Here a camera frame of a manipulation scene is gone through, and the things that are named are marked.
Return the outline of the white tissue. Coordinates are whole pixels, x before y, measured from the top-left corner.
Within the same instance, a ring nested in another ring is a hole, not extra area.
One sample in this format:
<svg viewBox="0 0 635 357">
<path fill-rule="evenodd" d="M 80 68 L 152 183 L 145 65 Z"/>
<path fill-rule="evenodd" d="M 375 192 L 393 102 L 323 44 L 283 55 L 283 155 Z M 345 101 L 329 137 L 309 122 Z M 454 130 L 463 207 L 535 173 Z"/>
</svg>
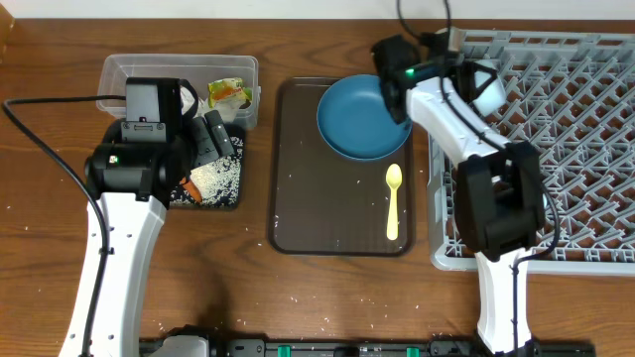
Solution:
<svg viewBox="0 0 635 357">
<path fill-rule="evenodd" d="M 250 106 L 249 101 L 239 102 L 239 101 L 228 101 L 228 102 L 219 102 L 215 109 L 219 112 L 222 120 L 225 123 L 233 123 L 233 124 L 245 124 L 245 115 L 243 113 Z"/>
</svg>

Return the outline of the light blue rice bowl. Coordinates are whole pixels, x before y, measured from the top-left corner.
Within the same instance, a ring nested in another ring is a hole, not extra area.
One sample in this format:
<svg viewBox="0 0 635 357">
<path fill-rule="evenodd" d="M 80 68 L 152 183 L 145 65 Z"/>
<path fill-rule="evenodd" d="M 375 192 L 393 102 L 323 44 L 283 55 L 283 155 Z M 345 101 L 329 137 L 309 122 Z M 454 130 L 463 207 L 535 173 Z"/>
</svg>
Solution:
<svg viewBox="0 0 635 357">
<path fill-rule="evenodd" d="M 491 79 L 491 82 L 471 102 L 472 107 L 479 115 L 486 117 L 496 112 L 506 103 L 506 92 L 498 72 L 495 69 L 495 65 L 487 59 L 478 60 L 477 63 L 493 70 L 493 72 L 490 73 L 489 71 L 478 69 L 473 77 L 476 88 L 479 88 L 487 80 Z"/>
</svg>

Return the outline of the green yellow snack wrapper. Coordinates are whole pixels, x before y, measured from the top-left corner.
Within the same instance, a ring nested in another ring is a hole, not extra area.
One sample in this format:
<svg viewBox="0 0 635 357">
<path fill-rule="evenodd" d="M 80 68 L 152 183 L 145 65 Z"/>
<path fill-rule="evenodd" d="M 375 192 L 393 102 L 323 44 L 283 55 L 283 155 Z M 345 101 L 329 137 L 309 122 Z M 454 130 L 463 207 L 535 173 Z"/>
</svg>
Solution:
<svg viewBox="0 0 635 357">
<path fill-rule="evenodd" d="M 215 80 L 207 85 L 208 105 L 215 107 L 220 102 L 237 103 L 242 106 L 253 100 L 251 87 L 246 87 L 244 80 L 240 77 L 229 77 Z"/>
</svg>

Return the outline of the white rice pile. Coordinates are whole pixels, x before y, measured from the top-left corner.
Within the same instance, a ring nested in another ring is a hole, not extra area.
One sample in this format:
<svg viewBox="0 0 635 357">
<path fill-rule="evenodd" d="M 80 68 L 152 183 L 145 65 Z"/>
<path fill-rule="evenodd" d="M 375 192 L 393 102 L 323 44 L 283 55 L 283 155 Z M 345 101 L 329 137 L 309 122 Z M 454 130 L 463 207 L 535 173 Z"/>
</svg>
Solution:
<svg viewBox="0 0 635 357">
<path fill-rule="evenodd" d="M 233 156 L 222 157 L 192 171 L 190 178 L 199 189 L 202 203 L 196 203 L 182 186 L 171 193 L 170 207 L 234 209 L 239 202 L 244 159 L 244 140 L 232 136 Z"/>
</svg>

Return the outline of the orange carrot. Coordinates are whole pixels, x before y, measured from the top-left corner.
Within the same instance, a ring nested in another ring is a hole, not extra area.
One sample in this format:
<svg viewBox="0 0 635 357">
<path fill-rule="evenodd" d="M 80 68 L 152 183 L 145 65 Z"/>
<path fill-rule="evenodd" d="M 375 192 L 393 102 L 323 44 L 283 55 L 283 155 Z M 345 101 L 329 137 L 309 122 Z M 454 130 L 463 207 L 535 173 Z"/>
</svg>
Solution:
<svg viewBox="0 0 635 357">
<path fill-rule="evenodd" d="M 183 178 L 180 185 L 196 203 L 202 203 L 202 196 L 197 186 L 189 179 Z"/>
</svg>

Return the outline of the blue plate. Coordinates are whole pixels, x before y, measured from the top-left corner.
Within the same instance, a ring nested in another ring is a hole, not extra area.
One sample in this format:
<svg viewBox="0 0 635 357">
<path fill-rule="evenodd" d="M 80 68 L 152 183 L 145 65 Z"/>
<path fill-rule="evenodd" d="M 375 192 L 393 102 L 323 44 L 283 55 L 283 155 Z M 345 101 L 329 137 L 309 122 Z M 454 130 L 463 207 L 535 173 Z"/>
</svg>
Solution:
<svg viewBox="0 0 635 357">
<path fill-rule="evenodd" d="M 412 126 L 390 115 L 376 75 L 356 74 L 338 80 L 321 97 L 317 126 L 323 140 L 355 161 L 383 159 L 408 140 Z"/>
</svg>

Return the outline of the yellow plastic spoon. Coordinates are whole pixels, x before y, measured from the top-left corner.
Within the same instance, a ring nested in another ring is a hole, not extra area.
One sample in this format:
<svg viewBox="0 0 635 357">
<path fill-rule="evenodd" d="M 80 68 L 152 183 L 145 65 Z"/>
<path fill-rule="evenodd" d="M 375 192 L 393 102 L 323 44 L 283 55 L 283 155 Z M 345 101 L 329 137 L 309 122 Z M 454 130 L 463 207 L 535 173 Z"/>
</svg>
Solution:
<svg viewBox="0 0 635 357">
<path fill-rule="evenodd" d="M 398 238 L 398 189 L 403 181 L 402 171 L 398 164 L 391 164 L 386 172 L 386 184 L 390 189 L 389 210 L 387 216 L 386 236 L 395 241 Z"/>
</svg>

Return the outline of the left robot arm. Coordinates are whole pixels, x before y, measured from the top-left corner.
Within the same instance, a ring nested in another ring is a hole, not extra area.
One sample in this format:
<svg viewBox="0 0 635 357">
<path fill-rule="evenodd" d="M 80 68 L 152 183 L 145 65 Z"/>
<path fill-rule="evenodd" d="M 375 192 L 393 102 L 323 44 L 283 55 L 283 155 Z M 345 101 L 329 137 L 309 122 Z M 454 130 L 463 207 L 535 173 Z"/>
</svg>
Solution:
<svg viewBox="0 0 635 357">
<path fill-rule="evenodd" d="M 130 77 L 126 114 L 85 162 L 87 246 L 63 356 L 136 356 L 150 262 L 172 192 L 202 197 L 192 171 L 233 148 L 217 112 L 198 115 L 180 78 Z"/>
</svg>

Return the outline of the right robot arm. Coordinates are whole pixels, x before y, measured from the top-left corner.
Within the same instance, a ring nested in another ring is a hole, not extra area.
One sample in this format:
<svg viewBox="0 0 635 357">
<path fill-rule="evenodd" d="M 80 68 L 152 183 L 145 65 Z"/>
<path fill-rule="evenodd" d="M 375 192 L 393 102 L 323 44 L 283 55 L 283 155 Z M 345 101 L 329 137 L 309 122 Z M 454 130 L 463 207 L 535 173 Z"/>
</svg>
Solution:
<svg viewBox="0 0 635 357">
<path fill-rule="evenodd" d="M 461 59 L 455 28 L 422 33 L 429 48 L 396 35 L 371 49 L 384 102 L 393 120 L 423 127 L 453 163 L 453 220 L 474 254 L 480 291 L 477 334 L 490 356 L 530 356 L 535 343 L 526 314 L 526 262 L 545 225 L 549 198 L 541 182 L 539 153 L 514 143 L 484 118 L 506 100 L 488 60 Z"/>
</svg>

